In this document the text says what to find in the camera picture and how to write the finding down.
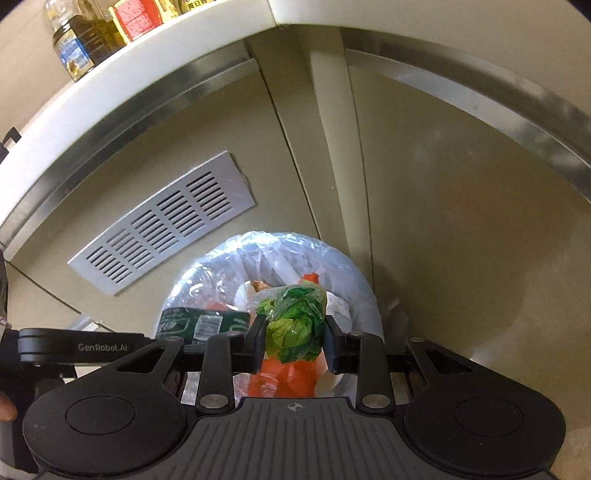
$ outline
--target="metal rim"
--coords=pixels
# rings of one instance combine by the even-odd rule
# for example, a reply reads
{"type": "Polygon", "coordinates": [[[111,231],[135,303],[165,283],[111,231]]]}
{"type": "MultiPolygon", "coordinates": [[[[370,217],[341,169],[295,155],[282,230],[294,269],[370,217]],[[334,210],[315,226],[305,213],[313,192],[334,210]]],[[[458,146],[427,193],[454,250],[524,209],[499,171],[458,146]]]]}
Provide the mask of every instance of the metal rim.
{"type": "Polygon", "coordinates": [[[542,86],[470,54],[398,35],[342,29],[350,66],[428,93],[550,165],[591,202],[591,118],[542,86]]]}

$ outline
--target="green package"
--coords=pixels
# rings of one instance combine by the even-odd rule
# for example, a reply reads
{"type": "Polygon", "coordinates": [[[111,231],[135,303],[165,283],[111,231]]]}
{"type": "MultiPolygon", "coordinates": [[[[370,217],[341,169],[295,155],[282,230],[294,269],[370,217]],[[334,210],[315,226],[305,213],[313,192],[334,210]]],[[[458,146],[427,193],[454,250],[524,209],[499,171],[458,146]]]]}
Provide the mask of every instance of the green package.
{"type": "Polygon", "coordinates": [[[162,312],[155,337],[179,336],[186,345],[207,343],[217,333],[247,332],[249,320],[247,312],[176,307],[162,312]]]}
{"type": "Polygon", "coordinates": [[[322,350],[326,292],[308,281],[264,292],[271,296],[258,303],[256,313],[269,321],[267,355],[282,364],[315,360],[322,350]]]}

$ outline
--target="metal screw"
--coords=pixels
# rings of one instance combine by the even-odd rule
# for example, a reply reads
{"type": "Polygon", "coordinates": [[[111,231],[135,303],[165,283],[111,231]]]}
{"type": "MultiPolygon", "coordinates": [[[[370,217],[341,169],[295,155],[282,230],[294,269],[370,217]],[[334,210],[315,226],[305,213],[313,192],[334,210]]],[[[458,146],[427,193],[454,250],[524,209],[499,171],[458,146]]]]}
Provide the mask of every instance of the metal screw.
{"type": "Polygon", "coordinates": [[[378,393],[364,396],[361,403],[367,408],[386,408],[390,405],[390,399],[386,395],[378,393]]]}
{"type": "Polygon", "coordinates": [[[205,408],[223,408],[228,405],[230,401],[227,396],[220,395],[218,393],[212,393],[211,395],[205,395],[201,398],[199,403],[205,408]]]}

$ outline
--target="plastic bag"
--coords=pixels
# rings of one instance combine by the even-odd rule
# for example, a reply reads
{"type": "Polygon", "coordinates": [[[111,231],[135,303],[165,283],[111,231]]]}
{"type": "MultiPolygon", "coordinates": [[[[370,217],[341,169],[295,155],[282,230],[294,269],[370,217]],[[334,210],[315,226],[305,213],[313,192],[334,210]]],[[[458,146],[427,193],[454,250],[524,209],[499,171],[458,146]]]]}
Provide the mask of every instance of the plastic bag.
{"type": "MultiPolygon", "coordinates": [[[[271,287],[299,283],[316,273],[320,286],[350,305],[351,328],[384,338],[373,291],[353,262],[336,248],[296,233],[248,232],[229,238],[198,258],[175,283],[163,305],[207,309],[233,305],[248,280],[271,287]]],[[[152,336],[156,333],[155,323],[152,336]]]]}
{"type": "Polygon", "coordinates": [[[313,361],[322,350],[326,292],[304,281],[299,285],[269,288],[252,297],[250,311],[269,321],[265,338],[268,357],[282,364],[313,361]]]}
{"type": "MultiPolygon", "coordinates": [[[[244,289],[247,281],[262,281],[271,287],[281,287],[297,284],[305,275],[313,273],[317,274],[320,286],[329,296],[328,314],[335,317],[344,332],[360,330],[384,338],[374,293],[353,262],[336,248],[296,233],[248,232],[229,238],[185,270],[164,302],[163,310],[176,307],[208,309],[214,304],[219,310],[222,306],[228,306],[230,310],[236,298],[244,296],[239,289],[244,289]],[[330,292],[338,299],[331,299],[330,292]]],[[[235,375],[236,401],[245,395],[282,396],[286,391],[279,385],[281,380],[298,385],[290,388],[292,395],[344,395],[355,402],[354,375],[331,377],[326,372],[322,354],[315,362],[308,363],[314,364],[314,374],[303,364],[291,369],[288,367],[293,364],[285,364],[274,369],[271,363],[266,363],[257,375],[235,375]],[[302,379],[303,374],[307,375],[307,380],[302,379]],[[322,382],[328,386],[322,388],[323,385],[319,385],[321,377],[330,377],[322,382]],[[313,384],[316,385],[316,395],[314,387],[311,391],[309,388],[313,384]]],[[[196,392],[196,382],[197,376],[188,380],[187,389],[193,388],[196,392]]]]}

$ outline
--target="beige wall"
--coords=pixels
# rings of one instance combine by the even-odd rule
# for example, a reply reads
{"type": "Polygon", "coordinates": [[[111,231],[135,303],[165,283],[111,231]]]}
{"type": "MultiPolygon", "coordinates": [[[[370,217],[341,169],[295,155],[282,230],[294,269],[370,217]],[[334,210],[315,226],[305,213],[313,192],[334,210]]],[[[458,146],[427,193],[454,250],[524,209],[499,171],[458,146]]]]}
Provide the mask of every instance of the beige wall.
{"type": "Polygon", "coordinates": [[[474,117],[350,72],[382,312],[399,297],[413,334],[552,399],[553,471],[591,478],[591,205],[474,117]]]}
{"type": "Polygon", "coordinates": [[[43,291],[11,265],[8,275],[8,317],[12,328],[68,328],[78,312],[43,291]]]}
{"type": "Polygon", "coordinates": [[[44,0],[24,0],[0,22],[0,137],[27,122],[70,76],[51,47],[44,0]]]}
{"type": "Polygon", "coordinates": [[[82,313],[115,330],[149,334],[181,269],[226,238],[249,230],[317,236],[259,73],[197,101],[127,145],[51,214],[13,262],[82,313]],[[224,150],[245,175],[255,207],[191,244],[116,297],[101,293],[67,265],[122,215],[224,150]]]}

